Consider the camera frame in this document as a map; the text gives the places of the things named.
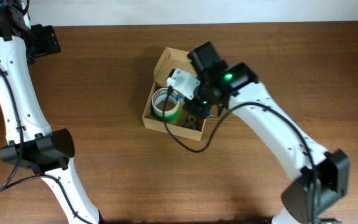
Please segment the blue ballpoint pen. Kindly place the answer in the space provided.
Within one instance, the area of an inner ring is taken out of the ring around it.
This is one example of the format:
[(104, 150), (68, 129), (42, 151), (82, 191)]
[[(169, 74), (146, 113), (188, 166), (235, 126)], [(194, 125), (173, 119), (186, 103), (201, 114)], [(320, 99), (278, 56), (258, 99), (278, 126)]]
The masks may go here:
[(184, 102), (184, 109), (198, 119), (213, 117), (210, 113), (211, 105), (207, 104), (207, 102), (199, 101), (197, 99), (189, 100), (180, 95), (177, 95), (175, 98), (177, 100), (182, 100)]

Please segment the green tape roll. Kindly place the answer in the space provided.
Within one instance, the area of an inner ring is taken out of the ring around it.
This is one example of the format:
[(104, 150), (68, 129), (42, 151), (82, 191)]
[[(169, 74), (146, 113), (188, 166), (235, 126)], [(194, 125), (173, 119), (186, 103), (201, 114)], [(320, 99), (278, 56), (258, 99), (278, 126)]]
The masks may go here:
[[(157, 107), (152, 107), (152, 113), (156, 119), (159, 121), (163, 121), (163, 111), (161, 109), (158, 109)], [(177, 120), (179, 115), (179, 107), (176, 107), (172, 110), (166, 110), (165, 111), (165, 120), (166, 122), (172, 122)]]

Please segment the brown cardboard box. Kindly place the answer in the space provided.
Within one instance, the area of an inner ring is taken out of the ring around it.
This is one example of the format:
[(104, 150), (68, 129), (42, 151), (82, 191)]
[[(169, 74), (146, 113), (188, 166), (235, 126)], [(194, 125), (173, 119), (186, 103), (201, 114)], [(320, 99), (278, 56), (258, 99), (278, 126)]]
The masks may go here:
[[(196, 76), (193, 67), (188, 61), (187, 54), (188, 52), (186, 51), (167, 47), (159, 58), (154, 68), (154, 82), (142, 115), (143, 124), (147, 129), (152, 129), (163, 133), (166, 131), (165, 126), (163, 125), (163, 121), (156, 119), (152, 113), (152, 96), (158, 89), (168, 88), (166, 80), (171, 71), (173, 69), (180, 68), (191, 73), (194, 77)], [(182, 100), (179, 100), (179, 102), (180, 106), (177, 120), (169, 123), (167, 122), (169, 130), (175, 136), (200, 141), (203, 135), (205, 120), (198, 119), (197, 130), (184, 128), (183, 125), (189, 116), (189, 112), (184, 109), (184, 102)]]

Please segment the white masking tape roll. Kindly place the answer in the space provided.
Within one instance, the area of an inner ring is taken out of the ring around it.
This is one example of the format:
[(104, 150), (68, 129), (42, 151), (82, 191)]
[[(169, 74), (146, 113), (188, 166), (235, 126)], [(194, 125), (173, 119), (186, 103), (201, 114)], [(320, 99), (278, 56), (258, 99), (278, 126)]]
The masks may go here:
[[(167, 93), (168, 88), (160, 88), (152, 96), (152, 109), (159, 117), (163, 116), (163, 104), (166, 100)], [(179, 106), (178, 94), (174, 91), (168, 98), (165, 117), (176, 116), (179, 112)]]

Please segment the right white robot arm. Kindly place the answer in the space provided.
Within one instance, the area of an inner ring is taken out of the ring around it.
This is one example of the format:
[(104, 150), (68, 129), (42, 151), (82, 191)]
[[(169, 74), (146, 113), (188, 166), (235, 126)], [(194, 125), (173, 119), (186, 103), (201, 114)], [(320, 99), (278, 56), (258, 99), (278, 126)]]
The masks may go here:
[(276, 104), (258, 76), (243, 62), (229, 66), (207, 42), (187, 55), (198, 84), (185, 108), (205, 119), (212, 106), (236, 115), (276, 156), (291, 184), (282, 193), (283, 210), (273, 223), (320, 223), (319, 215), (346, 196), (350, 158), (329, 152)]

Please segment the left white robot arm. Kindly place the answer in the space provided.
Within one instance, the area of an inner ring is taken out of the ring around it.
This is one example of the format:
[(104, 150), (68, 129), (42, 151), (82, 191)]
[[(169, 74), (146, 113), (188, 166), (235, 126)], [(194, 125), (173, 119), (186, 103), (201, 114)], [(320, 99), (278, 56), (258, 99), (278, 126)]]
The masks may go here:
[(69, 130), (52, 130), (37, 100), (28, 66), (61, 50), (52, 26), (30, 24), (29, 6), (29, 1), (0, 0), (0, 107), (7, 141), (0, 158), (14, 166), (0, 193), (41, 179), (69, 223), (102, 223), (76, 173)]

